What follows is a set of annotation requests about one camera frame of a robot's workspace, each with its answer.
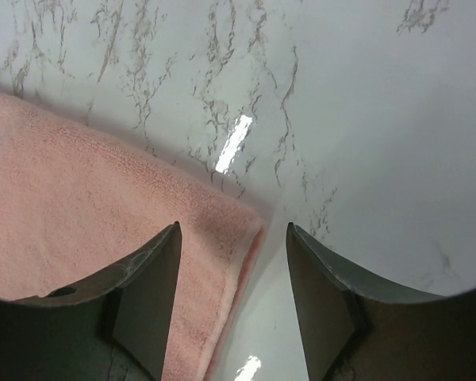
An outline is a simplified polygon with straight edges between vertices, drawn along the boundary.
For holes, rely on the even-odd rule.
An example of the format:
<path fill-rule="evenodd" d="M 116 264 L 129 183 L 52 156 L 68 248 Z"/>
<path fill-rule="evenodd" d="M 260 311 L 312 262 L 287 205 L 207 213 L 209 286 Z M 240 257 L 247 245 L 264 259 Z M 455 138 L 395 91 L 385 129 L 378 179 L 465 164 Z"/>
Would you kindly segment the pink towel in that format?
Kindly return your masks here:
<path fill-rule="evenodd" d="M 0 298 L 46 295 L 167 225 L 182 255 L 165 380 L 208 380 L 265 237 L 251 207 L 120 140 L 0 92 Z"/>

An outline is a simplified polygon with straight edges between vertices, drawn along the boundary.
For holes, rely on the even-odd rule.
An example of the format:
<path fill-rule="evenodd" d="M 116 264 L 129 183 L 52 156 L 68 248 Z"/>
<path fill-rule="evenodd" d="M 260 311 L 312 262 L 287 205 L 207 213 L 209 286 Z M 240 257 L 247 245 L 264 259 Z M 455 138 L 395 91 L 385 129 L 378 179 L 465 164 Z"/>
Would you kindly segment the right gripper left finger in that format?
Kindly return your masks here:
<path fill-rule="evenodd" d="M 0 300 L 0 380 L 158 380 L 181 258 L 179 223 L 44 297 Z"/>

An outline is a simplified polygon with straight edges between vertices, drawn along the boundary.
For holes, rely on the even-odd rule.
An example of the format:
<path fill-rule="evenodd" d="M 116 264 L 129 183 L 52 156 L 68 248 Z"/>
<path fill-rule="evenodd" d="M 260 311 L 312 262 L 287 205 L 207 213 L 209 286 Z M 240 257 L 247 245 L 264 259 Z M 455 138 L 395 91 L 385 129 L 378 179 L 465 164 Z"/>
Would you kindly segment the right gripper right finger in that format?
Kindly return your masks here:
<path fill-rule="evenodd" d="M 403 286 L 295 224 L 286 255 L 311 380 L 476 380 L 476 288 Z"/>

